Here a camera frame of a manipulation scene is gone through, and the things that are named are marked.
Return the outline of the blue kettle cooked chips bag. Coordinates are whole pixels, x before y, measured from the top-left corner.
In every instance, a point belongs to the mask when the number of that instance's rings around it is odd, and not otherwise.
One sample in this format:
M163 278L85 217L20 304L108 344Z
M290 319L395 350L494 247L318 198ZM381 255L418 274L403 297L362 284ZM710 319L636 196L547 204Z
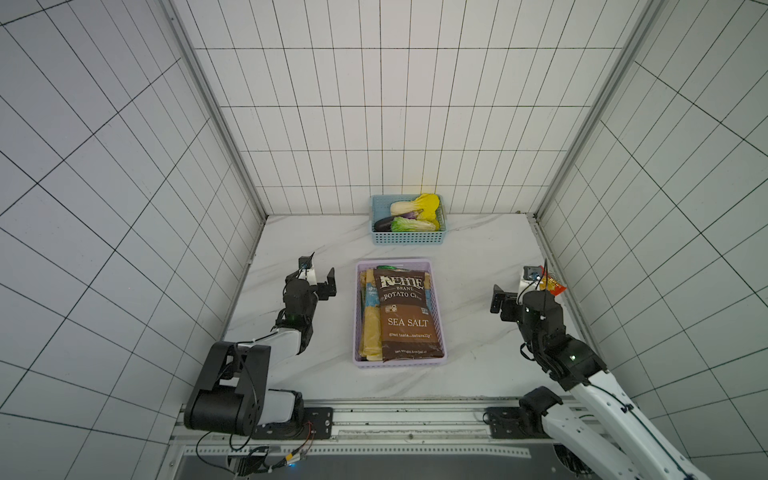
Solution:
M380 305L373 269L361 274L361 285L362 333L358 351L365 361L382 362Z

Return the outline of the brown Kettle chips bag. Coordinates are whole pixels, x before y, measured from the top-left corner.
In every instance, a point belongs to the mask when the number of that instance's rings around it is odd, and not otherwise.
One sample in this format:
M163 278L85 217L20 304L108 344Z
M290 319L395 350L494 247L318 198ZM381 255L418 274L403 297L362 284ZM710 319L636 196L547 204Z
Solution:
M374 277L379 295L383 362L442 359L445 352L432 308L430 275L420 270L376 268Z

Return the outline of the green Chuba cassava chips bag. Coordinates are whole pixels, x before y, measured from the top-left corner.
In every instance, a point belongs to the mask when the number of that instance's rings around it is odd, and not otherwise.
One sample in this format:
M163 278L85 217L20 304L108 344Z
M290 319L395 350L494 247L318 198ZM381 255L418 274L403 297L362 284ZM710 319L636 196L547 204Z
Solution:
M408 268L404 268L402 266L394 266L394 265L378 265L376 268L380 270L398 271L398 272L410 271Z

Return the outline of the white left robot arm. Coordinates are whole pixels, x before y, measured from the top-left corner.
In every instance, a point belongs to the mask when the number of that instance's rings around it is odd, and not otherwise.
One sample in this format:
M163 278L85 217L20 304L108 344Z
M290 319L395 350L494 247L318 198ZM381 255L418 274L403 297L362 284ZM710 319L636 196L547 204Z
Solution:
M210 347L184 408L184 426L248 438L261 431L301 434L306 429L302 394L271 388L269 373L307 349L318 303L336 294L334 269L323 282L308 266L288 275L284 307L269 334Z

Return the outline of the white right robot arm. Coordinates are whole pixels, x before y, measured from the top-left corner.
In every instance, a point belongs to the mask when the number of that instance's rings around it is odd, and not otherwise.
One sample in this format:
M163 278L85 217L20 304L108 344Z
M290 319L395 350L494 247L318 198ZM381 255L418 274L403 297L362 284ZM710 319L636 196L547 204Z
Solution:
M601 479L705 478L630 400L598 354L567 333L563 308L550 291L496 287L490 311L517 324L522 356L585 410L577 414L552 390L538 387L515 407L485 411L494 437L550 438Z

